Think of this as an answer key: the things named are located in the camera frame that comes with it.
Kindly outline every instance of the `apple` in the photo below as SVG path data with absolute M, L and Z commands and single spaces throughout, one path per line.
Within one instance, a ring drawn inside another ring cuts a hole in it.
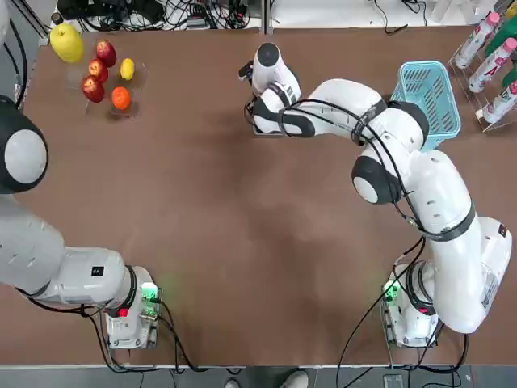
M 93 103 L 100 103 L 104 98 L 104 86 L 96 78 L 91 75 L 82 80 L 82 93 Z
M 101 83 L 104 83 L 107 80 L 107 67 L 99 59 L 94 59 L 90 62 L 88 65 L 88 73 L 92 77 L 97 78 Z
M 116 63 L 116 51 L 107 40 L 97 42 L 97 58 L 107 67 L 112 67 Z

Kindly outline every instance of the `brown table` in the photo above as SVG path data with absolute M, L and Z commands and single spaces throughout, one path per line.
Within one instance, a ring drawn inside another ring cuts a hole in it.
M 446 61 L 469 27 L 276 31 L 304 95 L 350 78 L 389 95 L 404 61 Z M 44 131 L 50 168 L 18 196 L 70 246 L 110 247 L 165 289 L 190 358 L 200 365 L 331 365 L 379 295 L 393 261 L 417 238 L 392 206 L 357 196 L 359 153 L 336 137 L 258 139 L 242 115 L 250 88 L 237 70 L 263 37 L 247 32 L 142 32 L 110 37 L 149 67 L 141 114 L 84 116 L 62 90 L 64 65 L 40 50 L 26 114 Z M 442 146 L 480 214 L 517 230 L 512 208 L 517 132 L 482 134 L 456 93 L 463 128 Z M 468 363 L 517 364 L 515 258 Z M 36 309 L 2 287 L 0 363 L 101 364 L 90 324 Z M 170 339 L 131 352 L 135 365 L 174 362 Z M 456 363 L 462 339 L 445 331 L 426 363 Z M 397 350 L 396 362 L 415 362 Z M 127 353 L 120 355 L 127 360 Z M 378 309 L 344 364 L 387 364 Z

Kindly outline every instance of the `blue basket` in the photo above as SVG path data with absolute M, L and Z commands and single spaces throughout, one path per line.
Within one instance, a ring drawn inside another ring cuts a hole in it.
M 433 150 L 460 131 L 461 120 L 447 69 L 437 61 L 406 62 L 398 70 L 391 99 L 417 104 L 429 121 L 429 136 L 422 150 Z

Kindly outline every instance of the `lemon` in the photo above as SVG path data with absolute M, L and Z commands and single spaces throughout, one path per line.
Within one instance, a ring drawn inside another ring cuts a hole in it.
M 59 58 L 68 63 L 79 62 L 84 44 L 77 30 L 68 23 L 55 26 L 50 32 L 50 45 Z
M 129 81 L 135 74 L 135 62 L 130 58 L 126 58 L 120 64 L 120 77 Z

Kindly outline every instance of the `bottle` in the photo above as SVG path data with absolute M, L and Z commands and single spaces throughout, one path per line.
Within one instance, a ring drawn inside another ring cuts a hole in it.
M 489 38 L 490 33 L 494 30 L 495 26 L 498 25 L 499 20 L 500 18 L 497 12 L 490 12 L 489 15 L 474 28 L 474 31 L 463 43 L 463 46 L 461 46 L 460 51 L 454 58 L 454 62 L 458 68 L 465 69 L 470 65 L 477 50 L 479 50 Z
M 512 65 L 513 67 L 511 68 L 511 70 L 502 79 L 503 88 L 508 87 L 508 85 L 510 85 L 513 81 L 517 79 L 517 65 L 515 63 Z
M 501 69 L 515 49 L 517 49 L 517 40 L 514 38 L 506 39 L 504 44 L 490 54 L 490 56 L 479 65 L 474 74 L 470 76 L 469 89 L 473 93 L 482 91 L 485 84 Z
M 509 37 L 517 38 L 517 16 L 504 22 L 494 38 L 486 45 L 485 57 L 488 57 L 495 49 L 504 43 Z
M 513 81 L 494 101 L 483 107 L 483 117 L 495 123 L 506 115 L 517 103 L 517 81 Z

